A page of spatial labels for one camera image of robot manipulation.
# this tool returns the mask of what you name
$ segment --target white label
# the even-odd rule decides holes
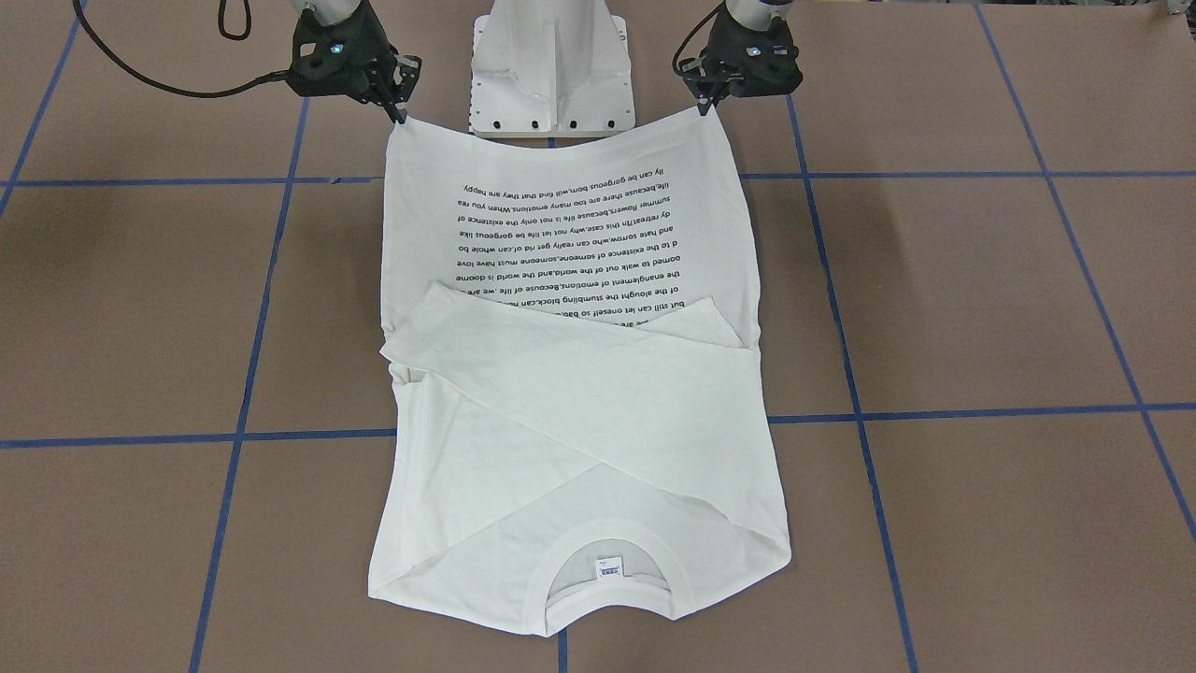
[[[618,580],[623,577],[623,557],[599,558],[594,562],[594,575],[599,580]]]

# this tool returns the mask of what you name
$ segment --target white plastic stand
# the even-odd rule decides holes
[[[475,135],[598,137],[634,126],[627,23],[604,0],[495,0],[474,23]]]

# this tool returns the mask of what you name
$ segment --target white t-shirt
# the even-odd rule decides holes
[[[608,605],[676,619],[786,565],[757,300],[714,115],[561,149],[397,126],[370,595],[548,636]]]

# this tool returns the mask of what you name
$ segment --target black cable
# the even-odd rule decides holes
[[[702,19],[701,22],[698,22],[697,25],[694,26],[694,30],[689,31],[689,35],[685,36],[685,39],[682,41],[681,47],[678,47],[677,51],[673,54],[673,72],[676,74],[678,74],[679,77],[682,77],[683,79],[704,79],[701,75],[694,75],[694,74],[683,72],[681,69],[681,66],[678,65],[678,61],[681,61],[681,53],[685,50],[685,47],[689,47],[690,41],[694,39],[694,36],[697,35],[697,31],[702,30],[703,25],[710,23],[710,19],[713,19],[715,16],[718,16],[719,10],[722,8],[722,5],[724,5],[722,2],[719,2],[718,7],[710,10],[710,13],[706,14],[706,18]]]
[[[245,39],[246,37],[249,37],[249,31],[254,30],[254,14],[249,11],[249,0],[244,0],[244,4],[245,4],[245,32],[242,32],[240,35],[233,35],[233,33],[228,32],[227,30],[225,30],[225,26],[224,26],[224,16],[225,16],[225,10],[227,8],[226,7],[227,4],[228,4],[228,0],[220,0],[220,7],[216,10],[216,27],[220,29],[220,35],[225,39],[236,39],[236,41],[240,42],[242,39]]]
[[[226,96],[233,96],[236,93],[240,93],[242,91],[248,91],[260,84],[266,84],[269,81],[282,81],[287,78],[287,71],[274,71],[271,73],[267,73],[261,77],[255,77],[254,79],[246,81],[245,84],[242,84],[240,86],[234,86],[232,88],[226,88],[224,91],[189,91],[187,88],[178,88],[177,86],[171,86],[169,84],[163,84],[158,80],[150,79],[148,77],[133,69],[132,66],[129,66],[128,63],[122,61],[120,56],[114,54],[112,50],[108,48],[108,44],[104,44],[104,41],[100,39],[98,35],[96,35],[96,31],[91,27],[91,24],[87,23],[87,17],[83,14],[83,5],[80,2],[81,0],[72,0],[72,5],[74,6],[75,11],[75,18],[79,19],[79,25],[83,26],[83,30],[84,32],[87,33],[87,37],[91,37],[91,41],[96,43],[96,47],[99,47],[99,50],[103,51],[104,55],[108,56],[114,63],[120,66],[122,71],[129,73],[130,75],[144,81],[145,84],[153,86],[154,88],[159,88],[167,93],[175,93],[176,96],[187,96],[189,98],[224,98]],[[245,23],[248,27],[249,23],[248,16]]]

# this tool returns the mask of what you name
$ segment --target white fabric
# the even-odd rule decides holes
[[[518,245],[462,252],[472,246],[458,245],[466,224],[446,216],[463,184],[551,195],[645,173],[670,183],[649,191],[651,201],[661,192],[667,201],[643,201],[645,212],[667,207],[663,219],[676,231],[666,246],[673,253],[653,257],[679,257],[657,264],[679,269],[666,286],[651,285],[657,274],[629,275],[636,269],[624,262],[547,261],[538,251],[570,239],[627,249],[626,240],[593,235],[615,224],[612,231],[635,240],[660,239],[641,233],[659,231],[661,219],[624,226],[626,210],[580,218],[598,226],[580,233],[555,233],[560,224],[545,222],[554,233],[533,238],[538,256],[529,262]],[[592,208],[590,197],[600,206],[594,191],[582,209],[560,212]],[[627,192],[606,202],[633,202]],[[542,151],[409,120],[391,136],[385,206],[382,353],[399,418],[371,596],[548,636],[606,605],[676,619],[788,563],[761,398],[755,249],[716,117],[688,111],[609,140]],[[527,232],[538,222],[472,224]],[[514,280],[537,287],[505,294],[496,279],[458,280],[463,259],[507,259],[506,268],[520,269]],[[551,301],[586,288],[539,288],[541,277],[554,277],[539,271],[578,263],[597,268],[556,277],[599,285],[633,277],[610,286],[643,287],[667,301],[618,292]],[[629,300],[640,301],[630,314],[614,312]],[[588,319],[556,314],[580,313],[579,305],[590,306]],[[598,306],[611,312],[596,314]]]

